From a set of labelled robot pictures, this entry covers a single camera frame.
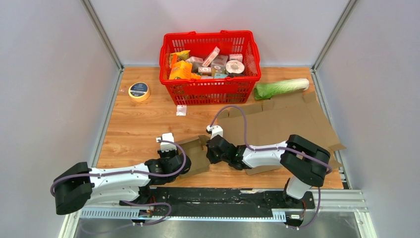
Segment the small brown cardboard box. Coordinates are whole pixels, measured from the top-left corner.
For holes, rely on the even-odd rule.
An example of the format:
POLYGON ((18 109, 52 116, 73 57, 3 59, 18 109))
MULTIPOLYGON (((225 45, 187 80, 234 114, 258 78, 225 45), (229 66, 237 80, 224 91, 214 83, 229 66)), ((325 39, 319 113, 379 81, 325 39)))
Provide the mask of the small brown cardboard box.
POLYGON ((181 178, 188 178, 197 174, 207 172, 210 169, 210 161, 207 158, 207 147, 206 142, 210 140, 207 135, 198 135, 188 139, 177 141, 186 155, 191 161, 191 167, 189 171, 181 175, 181 178))

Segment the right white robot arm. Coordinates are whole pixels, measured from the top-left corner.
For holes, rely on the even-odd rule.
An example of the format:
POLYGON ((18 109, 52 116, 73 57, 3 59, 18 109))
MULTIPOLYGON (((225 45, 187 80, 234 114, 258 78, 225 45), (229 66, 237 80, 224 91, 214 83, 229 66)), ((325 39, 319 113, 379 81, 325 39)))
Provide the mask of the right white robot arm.
POLYGON ((286 141, 266 146, 235 146, 216 135, 206 146, 207 158, 212 164, 224 161, 236 170, 282 165, 293 175, 282 194, 283 203, 290 208, 300 204, 310 188, 322 187, 325 176, 332 172, 330 153, 296 134, 286 141))

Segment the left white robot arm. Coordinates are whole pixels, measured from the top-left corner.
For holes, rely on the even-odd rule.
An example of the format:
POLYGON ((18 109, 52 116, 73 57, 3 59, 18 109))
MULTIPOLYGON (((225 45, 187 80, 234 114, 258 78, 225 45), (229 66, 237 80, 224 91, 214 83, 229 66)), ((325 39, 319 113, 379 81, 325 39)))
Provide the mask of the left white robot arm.
POLYGON ((140 206, 151 200, 152 185, 164 185, 186 174, 191 167, 188 156, 177 149, 162 152, 158 159, 149 159, 130 167, 99 169, 79 162, 56 177, 51 187, 55 212, 67 215, 95 203, 118 201, 140 206))

